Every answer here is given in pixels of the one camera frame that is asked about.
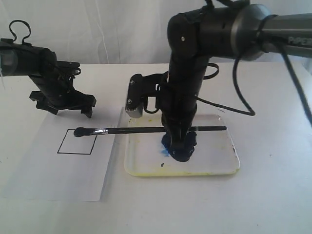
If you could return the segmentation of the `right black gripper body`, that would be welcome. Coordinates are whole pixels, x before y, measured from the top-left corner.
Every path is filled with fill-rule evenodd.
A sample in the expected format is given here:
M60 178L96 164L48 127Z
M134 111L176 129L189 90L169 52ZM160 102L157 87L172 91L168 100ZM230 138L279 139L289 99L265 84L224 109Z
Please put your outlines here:
M197 111L199 84L191 81L159 84L157 108L162 112L162 124L171 140L184 140Z

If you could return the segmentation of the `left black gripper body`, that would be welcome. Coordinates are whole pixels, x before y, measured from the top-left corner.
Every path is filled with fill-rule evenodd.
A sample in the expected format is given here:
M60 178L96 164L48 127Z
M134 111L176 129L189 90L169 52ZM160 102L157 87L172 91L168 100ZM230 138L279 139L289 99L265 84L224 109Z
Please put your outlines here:
M80 75L78 62L57 61L56 64L44 66L38 75L29 78L39 88L32 91L30 99L36 101L36 108L46 110L47 106L60 110L80 110L84 105L95 107L96 98L84 94L73 87L73 81Z

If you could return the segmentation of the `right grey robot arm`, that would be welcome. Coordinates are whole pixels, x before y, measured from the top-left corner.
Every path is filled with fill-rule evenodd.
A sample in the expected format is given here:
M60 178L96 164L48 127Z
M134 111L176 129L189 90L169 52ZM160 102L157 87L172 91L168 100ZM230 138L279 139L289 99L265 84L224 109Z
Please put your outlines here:
M308 101L289 56L312 55L311 14L274 15L248 0L211 1L200 9L173 16L167 27L171 57L167 76L160 82L157 101L171 150L183 149L197 110L198 94L212 57L254 60L279 53L291 75L307 119Z

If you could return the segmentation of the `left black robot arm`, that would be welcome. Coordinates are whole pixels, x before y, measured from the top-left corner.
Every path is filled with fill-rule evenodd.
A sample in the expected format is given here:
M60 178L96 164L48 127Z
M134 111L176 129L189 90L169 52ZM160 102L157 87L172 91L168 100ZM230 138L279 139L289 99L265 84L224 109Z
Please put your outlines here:
M30 99L36 108L54 115L60 110L79 110L92 117L96 98L76 90L73 81L80 75L78 62L58 61L48 48L29 43L16 44L12 39L0 41L0 71L4 77L28 76L38 87Z

